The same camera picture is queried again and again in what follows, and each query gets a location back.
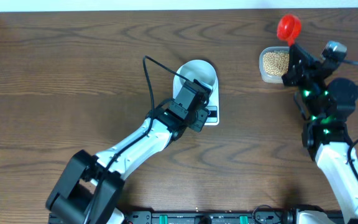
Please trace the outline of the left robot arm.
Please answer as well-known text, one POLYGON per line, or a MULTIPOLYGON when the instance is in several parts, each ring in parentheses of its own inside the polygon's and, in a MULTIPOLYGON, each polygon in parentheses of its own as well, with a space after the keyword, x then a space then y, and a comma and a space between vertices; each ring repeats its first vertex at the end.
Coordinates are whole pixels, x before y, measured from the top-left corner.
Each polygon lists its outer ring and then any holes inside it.
POLYGON ((45 203, 63 223, 122 223, 116 205, 126 179, 148 158, 181 138, 186 129, 200 132, 207 120, 213 87, 187 80, 175 98, 147 115, 136 131, 115 146, 71 157, 45 203))

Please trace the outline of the red measuring scoop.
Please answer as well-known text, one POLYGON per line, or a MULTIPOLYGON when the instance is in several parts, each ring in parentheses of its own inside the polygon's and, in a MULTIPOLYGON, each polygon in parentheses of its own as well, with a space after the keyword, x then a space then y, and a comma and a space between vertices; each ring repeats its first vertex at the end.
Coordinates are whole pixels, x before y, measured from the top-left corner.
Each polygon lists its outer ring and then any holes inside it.
POLYGON ((292 46, 301 32, 301 21, 293 14, 284 15, 277 26, 277 37, 292 46))

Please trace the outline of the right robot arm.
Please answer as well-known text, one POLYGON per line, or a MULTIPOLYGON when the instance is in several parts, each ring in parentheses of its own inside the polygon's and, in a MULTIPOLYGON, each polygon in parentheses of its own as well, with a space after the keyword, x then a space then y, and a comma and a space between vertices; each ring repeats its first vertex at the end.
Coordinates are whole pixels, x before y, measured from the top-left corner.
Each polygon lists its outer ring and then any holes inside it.
POLYGON ((327 178, 341 209, 344 223, 358 223, 358 158, 347 130, 347 119, 356 110, 358 86, 346 78, 326 79, 339 68, 346 46, 330 41, 322 59, 298 44, 289 48, 288 71, 282 80, 295 86, 294 94, 305 123, 303 146, 327 178))

